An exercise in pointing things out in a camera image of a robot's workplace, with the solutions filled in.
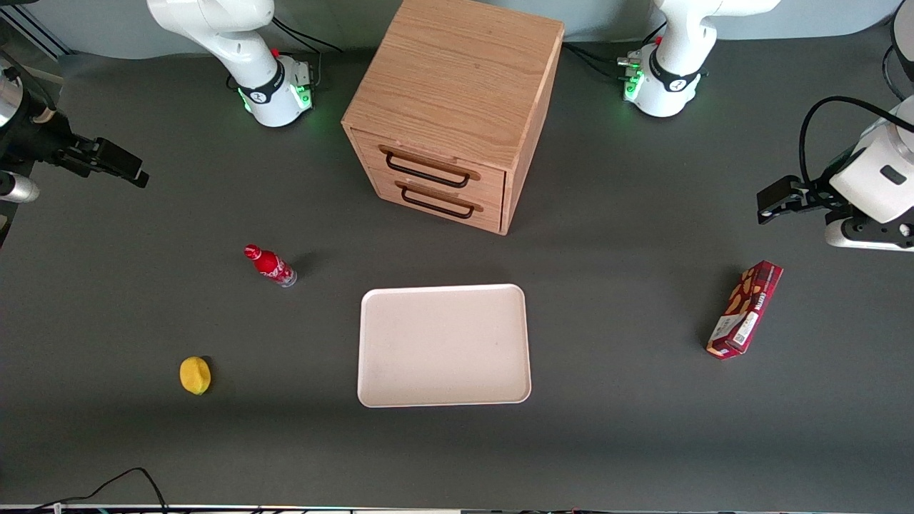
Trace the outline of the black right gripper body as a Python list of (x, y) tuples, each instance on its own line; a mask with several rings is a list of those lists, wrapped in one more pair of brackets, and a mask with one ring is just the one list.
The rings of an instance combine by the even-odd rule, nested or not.
[(54, 108), (36, 79), (17, 69), (2, 71), (3, 172), (29, 171), (36, 162), (55, 166), (56, 150), (91, 145), (90, 140), (73, 133), (66, 115)]

